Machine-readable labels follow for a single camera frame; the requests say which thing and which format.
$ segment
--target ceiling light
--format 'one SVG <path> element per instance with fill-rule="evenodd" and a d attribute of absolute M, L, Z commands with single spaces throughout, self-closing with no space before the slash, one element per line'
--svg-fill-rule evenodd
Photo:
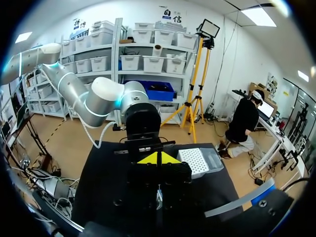
<path fill-rule="evenodd" d="M 16 39 L 15 43 L 19 43 L 19 42 L 27 40 L 30 37 L 31 34 L 32 34 L 32 32 L 27 32 L 27 33 L 20 34 L 18 36 L 18 38 Z"/>
<path fill-rule="evenodd" d="M 310 79 L 309 79 L 308 75 L 302 73 L 301 71 L 297 71 L 297 73 L 298 73 L 298 76 L 299 76 L 300 78 L 302 78 L 302 79 L 304 79 L 305 81 L 309 82 Z"/>
<path fill-rule="evenodd" d="M 262 7 L 251 8 L 241 11 L 250 20 L 252 20 L 257 26 L 271 26 L 277 27 L 271 17 L 264 11 Z"/>

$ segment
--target blue storage bin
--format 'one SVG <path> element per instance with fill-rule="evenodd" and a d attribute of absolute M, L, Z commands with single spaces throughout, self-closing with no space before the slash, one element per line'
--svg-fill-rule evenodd
<path fill-rule="evenodd" d="M 174 90 L 170 83 L 139 80 L 150 100 L 173 101 Z"/>

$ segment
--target power adapter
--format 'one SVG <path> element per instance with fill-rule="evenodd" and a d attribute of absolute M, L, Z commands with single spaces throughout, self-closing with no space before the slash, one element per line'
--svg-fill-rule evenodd
<path fill-rule="evenodd" d="M 256 179 L 255 179 L 255 184 L 258 185 L 258 186 L 260 186 L 260 185 L 263 184 L 263 181 L 262 181 L 261 179 L 256 178 Z"/>

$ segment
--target laptop screen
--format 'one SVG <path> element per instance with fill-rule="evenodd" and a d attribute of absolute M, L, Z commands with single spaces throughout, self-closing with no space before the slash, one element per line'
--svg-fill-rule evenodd
<path fill-rule="evenodd" d="M 267 102 L 263 102 L 261 106 L 258 107 L 258 110 L 263 112 L 268 118 L 271 117 L 273 111 L 275 110 L 271 105 L 269 105 Z"/>

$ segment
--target white robot arm segment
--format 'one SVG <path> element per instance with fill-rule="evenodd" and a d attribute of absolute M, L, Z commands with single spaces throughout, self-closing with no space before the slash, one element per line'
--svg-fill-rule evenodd
<path fill-rule="evenodd" d="M 101 126 L 114 109 L 121 109 L 124 121 L 124 111 L 130 106 L 149 103 L 143 86 L 136 81 L 122 85 L 108 78 L 98 77 L 88 91 L 74 73 L 58 63 L 60 52 L 61 45 L 51 43 L 13 56 L 2 74 L 3 83 L 10 83 L 40 65 L 51 85 L 78 113 L 83 124 L 90 128 Z"/>

